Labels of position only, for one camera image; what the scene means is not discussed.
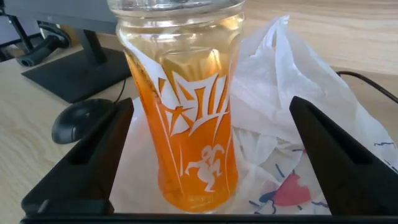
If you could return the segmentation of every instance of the black computer mouse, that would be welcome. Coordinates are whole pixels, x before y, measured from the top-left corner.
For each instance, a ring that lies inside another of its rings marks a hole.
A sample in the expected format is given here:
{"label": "black computer mouse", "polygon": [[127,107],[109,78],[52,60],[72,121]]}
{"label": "black computer mouse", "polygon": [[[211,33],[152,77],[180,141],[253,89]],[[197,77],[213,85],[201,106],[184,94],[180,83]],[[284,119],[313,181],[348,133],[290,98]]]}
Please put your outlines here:
{"label": "black computer mouse", "polygon": [[81,139],[116,105],[110,100],[85,100],[69,106],[52,126],[52,140],[68,144]]}

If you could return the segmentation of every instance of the black device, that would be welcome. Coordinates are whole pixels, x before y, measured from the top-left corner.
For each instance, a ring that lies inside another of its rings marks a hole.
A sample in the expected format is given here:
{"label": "black device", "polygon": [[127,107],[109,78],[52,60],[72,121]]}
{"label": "black device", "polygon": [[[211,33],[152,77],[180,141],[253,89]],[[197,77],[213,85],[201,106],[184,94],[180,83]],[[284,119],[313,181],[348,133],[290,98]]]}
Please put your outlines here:
{"label": "black device", "polygon": [[131,99],[110,110],[26,195],[21,223],[398,223],[398,174],[299,97],[290,111],[332,216],[115,214],[109,195],[133,111]]}
{"label": "black device", "polygon": [[[0,0],[0,11],[75,28],[83,50],[23,73],[66,102],[85,100],[130,77],[124,53],[102,48],[95,34],[115,34],[117,20],[106,0]],[[48,45],[35,54],[52,48]]]}
{"label": "black device", "polygon": [[58,48],[66,49],[72,44],[70,36],[57,26],[39,24],[39,27],[45,31],[46,37],[39,45],[30,49],[25,55],[16,58],[17,62],[23,67],[38,65]]}
{"label": "black device", "polygon": [[69,106],[55,120],[52,139],[68,144],[86,136],[107,113],[115,107],[110,100],[86,100]]}

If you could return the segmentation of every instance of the white plastic bag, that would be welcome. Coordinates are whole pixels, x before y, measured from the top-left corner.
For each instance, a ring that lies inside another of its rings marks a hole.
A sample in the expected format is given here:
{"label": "white plastic bag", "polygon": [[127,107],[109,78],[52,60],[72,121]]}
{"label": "white plastic bag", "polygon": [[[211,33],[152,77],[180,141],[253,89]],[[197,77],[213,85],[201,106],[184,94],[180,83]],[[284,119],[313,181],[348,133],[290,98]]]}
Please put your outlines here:
{"label": "white plastic bag", "polygon": [[[288,20],[275,19],[243,41],[231,87],[239,186],[220,213],[330,213],[289,111],[294,96],[311,101],[386,164],[398,166],[396,145],[386,129],[287,28]],[[149,127],[141,102],[133,103],[111,201],[117,212],[182,212],[159,191]]]}

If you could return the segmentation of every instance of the desk surface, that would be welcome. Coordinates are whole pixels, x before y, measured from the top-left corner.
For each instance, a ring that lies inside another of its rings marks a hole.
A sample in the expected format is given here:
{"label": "desk surface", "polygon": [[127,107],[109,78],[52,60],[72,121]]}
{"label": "desk surface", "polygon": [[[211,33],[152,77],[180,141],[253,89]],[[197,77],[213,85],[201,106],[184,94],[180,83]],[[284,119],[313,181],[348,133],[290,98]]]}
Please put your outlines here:
{"label": "desk surface", "polygon": [[[397,11],[395,0],[248,0],[245,32],[276,15],[291,14],[291,28],[332,66],[369,70],[373,72],[369,78],[398,95],[398,76],[385,75],[398,71],[397,57],[391,56],[398,55]],[[114,37],[101,42],[106,47],[119,47]],[[50,60],[79,49],[58,51]],[[20,75],[23,71],[15,60],[0,63],[0,223],[17,223],[22,218],[22,197],[73,146],[56,145],[50,135],[53,121],[68,104],[28,81]],[[398,142],[398,105],[357,79],[348,77],[346,81]],[[123,98],[137,96],[133,86],[130,78]],[[120,90],[121,83],[94,97],[114,100]]]}

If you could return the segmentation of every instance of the black frame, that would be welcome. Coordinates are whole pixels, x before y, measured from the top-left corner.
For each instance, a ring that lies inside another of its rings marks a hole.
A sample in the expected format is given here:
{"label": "black frame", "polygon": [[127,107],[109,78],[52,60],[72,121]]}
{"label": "black frame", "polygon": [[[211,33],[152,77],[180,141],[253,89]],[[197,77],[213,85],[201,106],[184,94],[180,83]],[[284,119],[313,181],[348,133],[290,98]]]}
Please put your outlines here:
{"label": "black frame", "polygon": [[106,0],[3,0],[3,4],[7,15],[115,34],[117,19]]}

